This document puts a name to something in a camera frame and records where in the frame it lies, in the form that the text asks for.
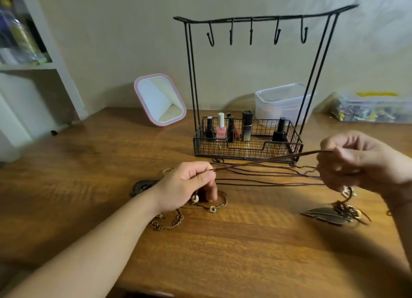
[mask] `pink nail polish bottle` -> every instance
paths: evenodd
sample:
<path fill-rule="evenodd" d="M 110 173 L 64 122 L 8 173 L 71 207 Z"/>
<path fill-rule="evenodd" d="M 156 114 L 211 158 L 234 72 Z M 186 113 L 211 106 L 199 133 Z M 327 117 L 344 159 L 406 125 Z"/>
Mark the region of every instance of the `pink nail polish bottle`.
<path fill-rule="evenodd" d="M 219 113 L 218 125 L 216 127 L 216 138 L 217 139 L 226 139 L 226 130 L 227 128 L 224 125 L 224 113 Z"/>

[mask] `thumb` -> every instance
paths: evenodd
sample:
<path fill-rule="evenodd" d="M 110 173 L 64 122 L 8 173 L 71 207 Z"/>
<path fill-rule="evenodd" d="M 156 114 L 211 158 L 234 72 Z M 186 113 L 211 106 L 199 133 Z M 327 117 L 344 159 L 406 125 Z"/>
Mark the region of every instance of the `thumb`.
<path fill-rule="evenodd" d="M 359 168 L 382 165 L 382 156 L 379 156 L 379 153 L 373 150 L 353 150 L 335 147 L 333 151 L 346 163 Z"/>
<path fill-rule="evenodd" d="M 187 181 L 189 189 L 194 192 L 216 178 L 216 172 L 208 170 Z"/>

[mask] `wire basket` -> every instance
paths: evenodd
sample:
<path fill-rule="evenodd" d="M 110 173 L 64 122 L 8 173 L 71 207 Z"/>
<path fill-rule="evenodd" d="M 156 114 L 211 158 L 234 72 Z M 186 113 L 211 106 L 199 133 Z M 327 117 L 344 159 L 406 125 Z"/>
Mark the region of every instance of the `wire basket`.
<path fill-rule="evenodd" d="M 203 117 L 193 138 L 194 154 L 197 157 L 258 160 L 300 153 L 303 149 L 303 143 L 289 120 L 286 120 L 285 123 L 286 141 L 272 141 L 273 131 L 277 128 L 278 122 L 279 120 L 254 119 L 249 141 L 235 139 L 234 142 L 229 143 L 227 139 L 207 139 L 207 117 Z M 224 123 L 227 128 L 227 118 L 224 119 Z M 234 123 L 241 134 L 242 119 L 235 119 Z M 218 118 L 213 118 L 214 128 L 217 124 Z M 295 163 L 297 160 L 298 158 L 289 158 L 277 162 Z"/>

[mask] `metal hook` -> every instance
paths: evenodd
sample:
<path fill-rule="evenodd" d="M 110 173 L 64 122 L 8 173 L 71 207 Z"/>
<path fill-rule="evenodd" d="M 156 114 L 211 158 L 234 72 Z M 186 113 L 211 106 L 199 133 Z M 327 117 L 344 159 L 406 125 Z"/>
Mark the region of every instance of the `metal hook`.
<path fill-rule="evenodd" d="M 306 42 L 306 39 L 308 37 L 308 27 L 305 27 L 305 38 L 303 38 L 303 15 L 302 18 L 300 19 L 300 41 L 302 43 Z"/>
<path fill-rule="evenodd" d="M 211 24 L 210 22 L 209 22 L 209 29 L 210 29 L 210 34 L 207 33 L 206 35 L 207 35 L 207 37 L 208 37 L 208 39 L 209 39 L 210 45 L 211 45 L 211 46 L 214 46 L 214 45 L 215 45 L 215 39 L 214 39 L 214 37 L 213 37 L 212 24 Z"/>
<path fill-rule="evenodd" d="M 232 29 L 229 30 L 229 32 L 230 32 L 230 45 L 232 45 L 232 43 L 233 43 L 233 21 L 234 21 L 234 18 L 232 18 Z"/>
<path fill-rule="evenodd" d="M 279 20 L 280 20 L 280 18 L 276 22 L 275 38 L 273 39 L 273 44 L 275 44 L 275 45 L 278 44 L 279 34 L 281 33 L 281 29 L 278 29 L 279 28 Z"/>
<path fill-rule="evenodd" d="M 253 34 L 253 18 L 250 19 L 250 40 L 249 40 L 249 45 L 252 45 L 252 34 Z"/>

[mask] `nail polish bottle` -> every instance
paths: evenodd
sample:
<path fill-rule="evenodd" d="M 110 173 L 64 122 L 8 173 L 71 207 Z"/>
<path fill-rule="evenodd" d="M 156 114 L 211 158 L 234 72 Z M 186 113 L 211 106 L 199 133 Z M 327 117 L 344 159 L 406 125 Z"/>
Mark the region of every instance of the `nail polish bottle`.
<path fill-rule="evenodd" d="M 227 126 L 227 141 L 234 142 L 235 131 L 234 131 L 234 118 L 233 116 L 229 116 L 229 124 Z"/>
<path fill-rule="evenodd" d="M 284 142 L 285 141 L 285 123 L 286 118 L 281 117 L 278 122 L 278 127 L 273 131 L 272 141 L 274 142 Z"/>
<path fill-rule="evenodd" d="M 242 141 L 250 140 L 250 136 L 252 135 L 252 119 L 253 113 L 250 110 L 242 113 Z"/>
<path fill-rule="evenodd" d="M 216 127 L 216 138 L 226 139 L 226 127 L 224 126 L 224 113 L 219 113 L 218 125 Z"/>
<path fill-rule="evenodd" d="M 215 137 L 215 131 L 213 129 L 213 118 L 209 116 L 207 118 L 207 127 L 206 127 L 206 138 L 213 139 Z"/>
<path fill-rule="evenodd" d="M 234 122 L 233 122 L 233 127 L 234 127 L 234 137 L 235 137 L 236 139 L 240 139 L 239 130 L 237 129 L 236 123 L 234 123 Z"/>

